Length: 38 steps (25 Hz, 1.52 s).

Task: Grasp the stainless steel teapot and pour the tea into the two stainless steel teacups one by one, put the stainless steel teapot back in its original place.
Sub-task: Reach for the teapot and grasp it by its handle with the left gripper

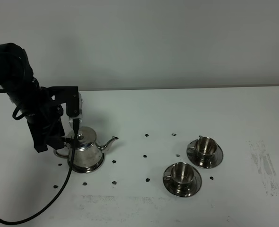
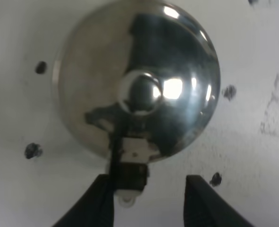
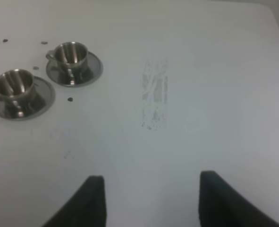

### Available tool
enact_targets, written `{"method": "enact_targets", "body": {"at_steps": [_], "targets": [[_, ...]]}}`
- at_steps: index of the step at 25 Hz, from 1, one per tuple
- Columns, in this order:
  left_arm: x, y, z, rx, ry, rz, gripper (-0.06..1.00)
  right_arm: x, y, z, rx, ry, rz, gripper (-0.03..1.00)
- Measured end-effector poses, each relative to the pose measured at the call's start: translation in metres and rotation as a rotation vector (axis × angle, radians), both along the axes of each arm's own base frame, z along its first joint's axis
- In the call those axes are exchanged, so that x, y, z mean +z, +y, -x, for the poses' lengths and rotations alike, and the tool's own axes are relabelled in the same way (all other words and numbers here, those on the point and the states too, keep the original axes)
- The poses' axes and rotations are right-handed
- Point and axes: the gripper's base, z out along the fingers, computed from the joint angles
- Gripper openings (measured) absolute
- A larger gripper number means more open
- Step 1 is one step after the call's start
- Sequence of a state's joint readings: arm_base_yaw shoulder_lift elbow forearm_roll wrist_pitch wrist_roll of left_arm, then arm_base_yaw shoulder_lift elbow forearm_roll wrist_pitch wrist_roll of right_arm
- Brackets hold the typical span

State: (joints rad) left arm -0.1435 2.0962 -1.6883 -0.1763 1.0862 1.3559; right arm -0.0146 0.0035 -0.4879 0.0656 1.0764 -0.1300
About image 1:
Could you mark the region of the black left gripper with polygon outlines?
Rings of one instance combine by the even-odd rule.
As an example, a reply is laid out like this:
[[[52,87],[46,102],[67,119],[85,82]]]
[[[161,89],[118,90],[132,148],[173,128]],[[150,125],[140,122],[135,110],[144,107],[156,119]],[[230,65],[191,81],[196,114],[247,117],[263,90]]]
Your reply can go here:
[[[47,151],[48,146],[56,150],[64,148],[62,115],[63,108],[57,105],[27,116],[27,124],[37,152]]]

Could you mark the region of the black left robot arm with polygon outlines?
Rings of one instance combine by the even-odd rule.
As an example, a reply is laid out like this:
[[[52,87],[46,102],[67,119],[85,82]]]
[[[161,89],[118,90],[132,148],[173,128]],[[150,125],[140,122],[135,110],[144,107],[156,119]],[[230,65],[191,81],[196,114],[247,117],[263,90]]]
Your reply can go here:
[[[39,85],[25,50],[14,43],[0,44],[0,93],[15,104],[14,120],[26,118],[37,152],[47,151],[63,136],[63,108]]]

